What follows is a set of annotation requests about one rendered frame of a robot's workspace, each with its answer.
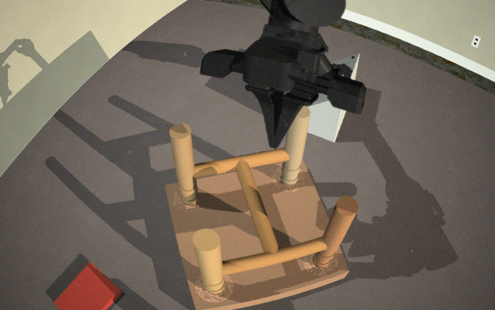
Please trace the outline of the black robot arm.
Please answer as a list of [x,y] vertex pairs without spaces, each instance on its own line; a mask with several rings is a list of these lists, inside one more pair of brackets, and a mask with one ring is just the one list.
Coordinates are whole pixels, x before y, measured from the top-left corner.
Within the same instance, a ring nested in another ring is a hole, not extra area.
[[[346,0],[259,1],[270,16],[314,27],[326,27],[338,22],[346,7]],[[324,53],[329,48],[320,33],[313,49],[309,47],[306,34],[296,32],[294,40],[291,40],[277,37],[276,30],[275,27],[264,27],[260,39],[244,51],[244,82],[289,92],[297,80],[314,84],[317,76],[332,79],[340,72],[341,69],[334,69],[325,57]]]

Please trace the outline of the tan wooden stool seat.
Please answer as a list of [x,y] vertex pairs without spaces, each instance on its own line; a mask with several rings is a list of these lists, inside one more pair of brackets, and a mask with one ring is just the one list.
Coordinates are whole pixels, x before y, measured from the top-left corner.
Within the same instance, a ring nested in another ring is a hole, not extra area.
[[[251,168],[279,248],[323,236],[329,219],[302,160],[298,181],[282,183],[283,162]],[[234,310],[275,301],[344,279],[349,273],[339,246],[326,267],[313,255],[224,275],[224,290],[204,288],[193,235],[211,229],[220,238],[222,261],[263,253],[237,172],[197,179],[199,199],[181,201],[178,183],[165,185],[175,236],[196,310]]]

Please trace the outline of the tan wooden stool leg frame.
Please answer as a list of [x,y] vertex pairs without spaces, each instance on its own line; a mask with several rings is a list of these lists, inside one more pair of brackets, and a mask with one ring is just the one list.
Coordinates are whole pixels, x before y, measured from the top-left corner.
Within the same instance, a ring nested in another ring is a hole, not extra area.
[[218,233],[211,229],[196,231],[193,246],[207,292],[221,293],[225,287],[224,275],[275,265],[314,253],[315,266],[323,268],[330,264],[358,211],[357,201],[351,196],[338,199],[323,236],[279,248],[251,173],[251,168],[283,162],[280,179],[286,185],[294,185],[301,168],[309,118],[310,109],[303,106],[287,131],[284,148],[213,160],[195,166],[190,126],[180,123],[171,127],[169,134],[181,201],[187,205],[198,201],[196,178],[236,171],[264,251],[222,261]]

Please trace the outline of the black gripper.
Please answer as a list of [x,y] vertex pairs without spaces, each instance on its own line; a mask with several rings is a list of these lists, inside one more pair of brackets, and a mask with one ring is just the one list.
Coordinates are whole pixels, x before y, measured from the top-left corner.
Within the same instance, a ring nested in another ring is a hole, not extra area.
[[[269,17],[266,26],[275,27],[276,36],[280,38],[294,40],[296,32],[306,34],[309,47],[316,48],[319,27],[274,16]],[[200,74],[224,78],[231,71],[242,74],[243,68],[244,52],[221,49],[208,52],[204,56],[201,60]],[[284,92],[264,85],[248,84],[245,88],[252,92],[260,103],[269,147],[274,149],[280,145],[302,107],[313,104],[319,98],[318,93],[327,95],[333,107],[353,114],[361,114],[367,90],[363,82],[341,75],[336,75],[331,80],[317,76],[314,84],[297,80],[293,89],[285,95]]]

